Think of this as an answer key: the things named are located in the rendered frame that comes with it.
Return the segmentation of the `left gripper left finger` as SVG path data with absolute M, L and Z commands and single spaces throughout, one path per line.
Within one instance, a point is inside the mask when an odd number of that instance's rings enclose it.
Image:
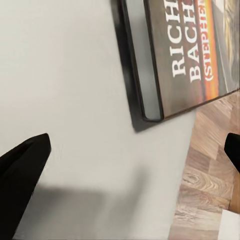
M 51 154 L 48 132 L 0 156 L 0 240 L 12 240 Z

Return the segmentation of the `hardback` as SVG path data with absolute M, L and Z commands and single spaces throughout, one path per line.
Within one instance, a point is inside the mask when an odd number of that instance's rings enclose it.
M 141 119 L 240 91 L 240 0 L 121 0 Z

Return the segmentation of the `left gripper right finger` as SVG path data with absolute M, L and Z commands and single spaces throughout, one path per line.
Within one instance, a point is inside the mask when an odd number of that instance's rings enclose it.
M 240 173 L 240 134 L 230 132 L 227 135 L 224 151 Z

